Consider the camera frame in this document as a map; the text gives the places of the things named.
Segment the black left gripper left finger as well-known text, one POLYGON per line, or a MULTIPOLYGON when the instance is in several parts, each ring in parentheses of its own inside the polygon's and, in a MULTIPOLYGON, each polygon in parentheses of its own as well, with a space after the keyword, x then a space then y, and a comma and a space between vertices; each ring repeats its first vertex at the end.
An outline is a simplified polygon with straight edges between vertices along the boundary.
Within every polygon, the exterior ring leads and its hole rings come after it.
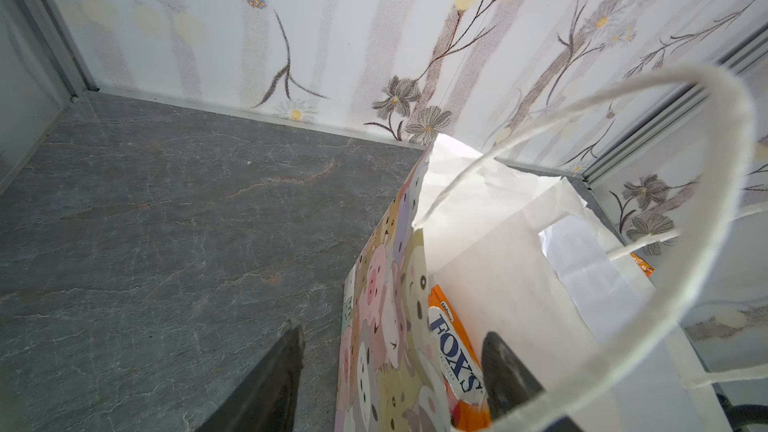
POLYGON ((301 327, 288 323, 283 335, 197 431, 293 430, 304 347, 301 327))

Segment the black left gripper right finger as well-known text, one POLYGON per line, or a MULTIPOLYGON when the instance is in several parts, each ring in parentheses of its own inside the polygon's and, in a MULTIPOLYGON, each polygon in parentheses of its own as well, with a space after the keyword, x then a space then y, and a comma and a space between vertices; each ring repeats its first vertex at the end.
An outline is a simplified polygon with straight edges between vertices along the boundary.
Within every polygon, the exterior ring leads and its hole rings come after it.
POLYGON ((491 423, 544 391, 544 387, 496 332, 483 340, 481 367, 491 423))

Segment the orange Fox's candy packet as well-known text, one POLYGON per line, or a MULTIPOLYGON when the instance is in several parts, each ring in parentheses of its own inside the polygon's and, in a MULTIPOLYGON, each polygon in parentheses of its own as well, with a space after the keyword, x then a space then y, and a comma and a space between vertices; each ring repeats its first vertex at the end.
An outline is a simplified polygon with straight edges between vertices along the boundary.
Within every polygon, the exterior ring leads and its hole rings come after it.
POLYGON ((437 343, 451 424, 461 431, 478 431, 491 423, 480 361, 468 334, 439 285, 428 296, 428 325, 437 343))

